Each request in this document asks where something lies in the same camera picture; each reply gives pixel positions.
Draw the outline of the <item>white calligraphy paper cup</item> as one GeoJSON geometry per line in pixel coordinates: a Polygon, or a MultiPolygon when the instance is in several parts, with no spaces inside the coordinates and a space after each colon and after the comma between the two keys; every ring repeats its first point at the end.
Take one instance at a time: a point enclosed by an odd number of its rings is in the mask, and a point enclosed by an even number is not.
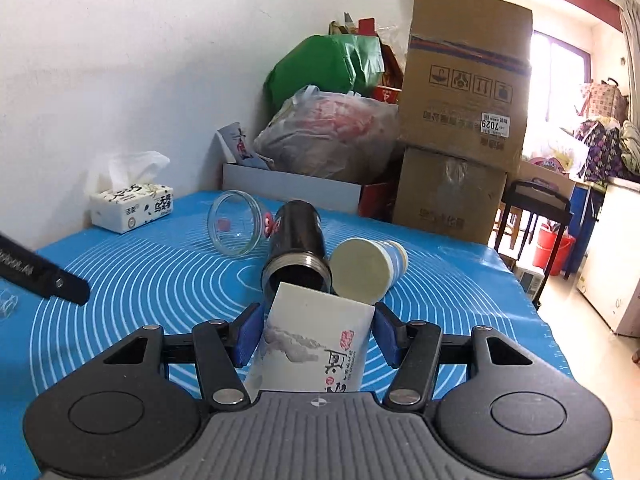
{"type": "Polygon", "coordinates": [[[282,283],[244,380],[262,391],[357,391],[374,317],[370,304],[282,283]]]}

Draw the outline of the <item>blue white paper cup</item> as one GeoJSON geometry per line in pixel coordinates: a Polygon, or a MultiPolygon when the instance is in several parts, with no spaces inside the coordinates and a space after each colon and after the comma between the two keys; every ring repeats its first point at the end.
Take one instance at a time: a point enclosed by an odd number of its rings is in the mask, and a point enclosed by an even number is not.
{"type": "Polygon", "coordinates": [[[337,296],[377,304],[405,275],[409,256],[394,240],[352,237],[338,244],[330,258],[337,296]]]}

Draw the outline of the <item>clear glass cup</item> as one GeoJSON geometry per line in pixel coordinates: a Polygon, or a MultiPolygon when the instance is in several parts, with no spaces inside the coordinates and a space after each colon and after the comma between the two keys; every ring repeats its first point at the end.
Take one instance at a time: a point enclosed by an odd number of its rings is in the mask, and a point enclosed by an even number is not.
{"type": "Polygon", "coordinates": [[[270,237],[272,213],[253,195],[230,190],[217,196],[207,215],[207,231],[222,254],[240,258],[270,237]]]}

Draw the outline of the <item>white tissue box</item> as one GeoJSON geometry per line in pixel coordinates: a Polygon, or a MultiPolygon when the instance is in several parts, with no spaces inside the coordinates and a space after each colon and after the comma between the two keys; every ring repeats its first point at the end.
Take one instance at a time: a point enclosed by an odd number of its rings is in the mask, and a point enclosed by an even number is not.
{"type": "Polygon", "coordinates": [[[156,183],[170,163],[157,151],[105,155],[88,174],[86,193],[91,223],[124,234],[174,211],[174,189],[156,183]]]}

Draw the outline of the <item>small white appliance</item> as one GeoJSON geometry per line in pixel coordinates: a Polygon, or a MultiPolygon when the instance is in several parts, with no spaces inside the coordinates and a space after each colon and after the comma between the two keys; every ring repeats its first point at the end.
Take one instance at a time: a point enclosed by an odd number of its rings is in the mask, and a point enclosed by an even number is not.
{"type": "Polygon", "coordinates": [[[541,282],[544,279],[544,271],[540,270],[536,266],[518,264],[514,268],[513,274],[522,286],[526,296],[530,300],[534,300],[538,290],[540,289],[541,282]]]}

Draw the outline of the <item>lower cardboard box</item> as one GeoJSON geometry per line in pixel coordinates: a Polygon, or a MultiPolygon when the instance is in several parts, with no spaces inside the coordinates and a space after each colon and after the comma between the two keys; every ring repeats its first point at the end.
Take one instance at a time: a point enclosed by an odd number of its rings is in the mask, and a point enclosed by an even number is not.
{"type": "Polygon", "coordinates": [[[486,244],[506,173],[442,153],[407,148],[393,222],[398,226],[486,244]]]}

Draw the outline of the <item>cardboard box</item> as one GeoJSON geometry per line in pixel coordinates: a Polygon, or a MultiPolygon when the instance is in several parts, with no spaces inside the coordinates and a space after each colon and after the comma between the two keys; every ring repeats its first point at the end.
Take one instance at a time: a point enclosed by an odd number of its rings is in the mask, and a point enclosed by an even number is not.
{"type": "Polygon", "coordinates": [[[532,11],[510,2],[413,0],[401,140],[508,174],[518,170],[532,35],[532,11]]]}
{"type": "Polygon", "coordinates": [[[407,148],[393,222],[398,226],[486,244],[506,173],[442,153],[407,148]]]}

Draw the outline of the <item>white open box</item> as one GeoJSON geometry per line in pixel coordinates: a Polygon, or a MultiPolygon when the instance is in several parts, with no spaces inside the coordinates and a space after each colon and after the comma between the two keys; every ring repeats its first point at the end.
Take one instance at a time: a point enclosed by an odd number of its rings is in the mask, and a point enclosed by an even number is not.
{"type": "Polygon", "coordinates": [[[383,218],[394,198],[391,183],[360,185],[342,181],[261,170],[237,164],[224,140],[216,132],[226,162],[222,168],[221,188],[240,190],[268,200],[306,200],[317,208],[358,214],[364,218],[383,218]]]}

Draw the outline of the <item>black metal cart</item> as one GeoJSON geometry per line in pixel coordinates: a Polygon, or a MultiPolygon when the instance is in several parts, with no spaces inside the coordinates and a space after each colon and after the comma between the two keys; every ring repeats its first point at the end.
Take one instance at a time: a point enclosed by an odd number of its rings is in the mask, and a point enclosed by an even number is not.
{"type": "Polygon", "coordinates": [[[542,268],[542,270],[544,270],[544,279],[541,282],[535,299],[532,300],[533,306],[538,310],[540,308],[542,292],[550,278],[555,257],[560,250],[562,238],[573,217],[570,212],[570,200],[559,191],[549,188],[548,185],[531,180],[514,180],[508,184],[503,191],[501,203],[503,204],[503,208],[494,241],[495,252],[499,251],[513,208],[521,209],[521,211],[526,211],[529,214],[528,223],[521,242],[520,255],[524,250],[526,240],[529,235],[533,234],[537,227],[537,222],[540,219],[546,219],[552,229],[553,244],[546,264],[542,268]]]}

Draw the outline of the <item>white chest freezer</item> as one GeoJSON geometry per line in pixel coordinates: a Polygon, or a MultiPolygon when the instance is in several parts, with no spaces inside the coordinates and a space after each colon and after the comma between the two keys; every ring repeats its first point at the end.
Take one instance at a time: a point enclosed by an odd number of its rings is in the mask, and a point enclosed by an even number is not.
{"type": "Polygon", "coordinates": [[[616,335],[639,336],[639,258],[639,185],[612,178],[576,287],[616,335]]]}

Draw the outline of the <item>white card with red print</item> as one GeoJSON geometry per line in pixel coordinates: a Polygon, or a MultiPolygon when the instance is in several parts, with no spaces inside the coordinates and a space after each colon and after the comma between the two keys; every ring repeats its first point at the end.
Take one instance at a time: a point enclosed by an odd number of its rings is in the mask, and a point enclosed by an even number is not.
{"type": "Polygon", "coordinates": [[[265,159],[262,159],[250,146],[246,134],[238,122],[232,122],[218,130],[224,144],[233,155],[235,162],[241,166],[261,170],[269,170],[265,159]]]}

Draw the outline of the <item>clear plastic bag red contents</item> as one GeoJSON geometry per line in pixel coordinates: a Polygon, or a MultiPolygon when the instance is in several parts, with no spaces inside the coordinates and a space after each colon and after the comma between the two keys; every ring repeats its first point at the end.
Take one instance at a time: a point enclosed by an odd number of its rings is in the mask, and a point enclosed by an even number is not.
{"type": "Polygon", "coordinates": [[[308,84],[282,104],[253,148],[278,171],[367,184],[385,170],[398,136],[397,105],[308,84]]]}

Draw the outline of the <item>blue plastic barrel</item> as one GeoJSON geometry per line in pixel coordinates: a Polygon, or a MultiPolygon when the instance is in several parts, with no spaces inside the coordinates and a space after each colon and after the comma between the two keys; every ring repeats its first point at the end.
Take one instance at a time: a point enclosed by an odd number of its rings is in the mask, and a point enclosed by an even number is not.
{"type": "Polygon", "coordinates": [[[603,188],[592,183],[576,183],[570,196],[570,212],[573,217],[568,225],[568,234],[575,239],[564,266],[564,276],[578,271],[604,201],[603,188]]]}

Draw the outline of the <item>upper cardboard box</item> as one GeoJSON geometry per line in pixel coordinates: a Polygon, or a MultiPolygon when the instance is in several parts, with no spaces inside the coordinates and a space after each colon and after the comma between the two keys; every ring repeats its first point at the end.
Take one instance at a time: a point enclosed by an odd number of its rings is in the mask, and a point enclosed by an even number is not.
{"type": "Polygon", "coordinates": [[[532,35],[532,11],[510,2],[413,0],[401,140],[508,174],[518,170],[532,35]]]}

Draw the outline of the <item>purple floral bag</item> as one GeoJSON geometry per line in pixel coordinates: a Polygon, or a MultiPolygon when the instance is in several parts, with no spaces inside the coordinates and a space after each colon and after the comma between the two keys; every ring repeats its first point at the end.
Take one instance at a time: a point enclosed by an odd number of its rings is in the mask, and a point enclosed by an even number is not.
{"type": "Polygon", "coordinates": [[[598,120],[586,120],[574,132],[574,138],[588,148],[584,166],[578,172],[583,181],[603,184],[623,173],[619,128],[607,127],[598,120]]]}

